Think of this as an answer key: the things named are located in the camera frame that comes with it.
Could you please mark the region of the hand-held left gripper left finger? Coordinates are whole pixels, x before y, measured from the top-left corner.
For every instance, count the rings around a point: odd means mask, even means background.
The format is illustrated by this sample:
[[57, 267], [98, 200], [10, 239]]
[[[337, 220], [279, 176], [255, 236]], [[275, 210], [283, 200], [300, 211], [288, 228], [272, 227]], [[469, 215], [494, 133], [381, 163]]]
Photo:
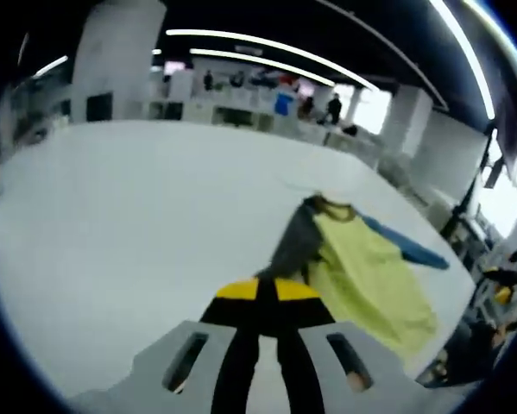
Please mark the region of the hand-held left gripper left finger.
[[243, 413], [258, 361], [257, 279], [220, 289], [133, 359], [128, 375], [69, 400], [74, 413]]

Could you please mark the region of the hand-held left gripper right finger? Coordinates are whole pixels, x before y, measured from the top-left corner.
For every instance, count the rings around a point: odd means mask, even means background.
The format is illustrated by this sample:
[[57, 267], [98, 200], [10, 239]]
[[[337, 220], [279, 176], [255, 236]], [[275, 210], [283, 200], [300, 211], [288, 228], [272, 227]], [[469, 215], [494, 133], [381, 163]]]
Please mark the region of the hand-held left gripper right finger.
[[400, 357], [352, 322], [338, 323], [309, 286], [267, 283], [270, 323], [292, 413], [454, 413], [461, 391], [429, 389]]

